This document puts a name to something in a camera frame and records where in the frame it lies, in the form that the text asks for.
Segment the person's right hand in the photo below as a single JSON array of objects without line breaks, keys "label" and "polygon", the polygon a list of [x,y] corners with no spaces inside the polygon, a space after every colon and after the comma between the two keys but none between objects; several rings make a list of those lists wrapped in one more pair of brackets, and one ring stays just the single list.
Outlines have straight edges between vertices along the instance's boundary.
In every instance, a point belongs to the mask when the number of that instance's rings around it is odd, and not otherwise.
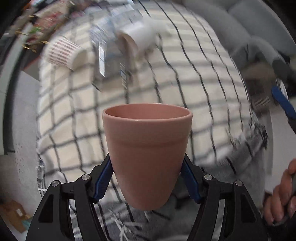
[{"label": "person's right hand", "polygon": [[295,196],[292,191],[292,176],[295,174],[295,159],[291,160],[288,168],[283,172],[280,184],[277,185],[272,196],[264,204],[264,219],[268,225],[281,222],[287,214],[292,218],[295,213]]}]

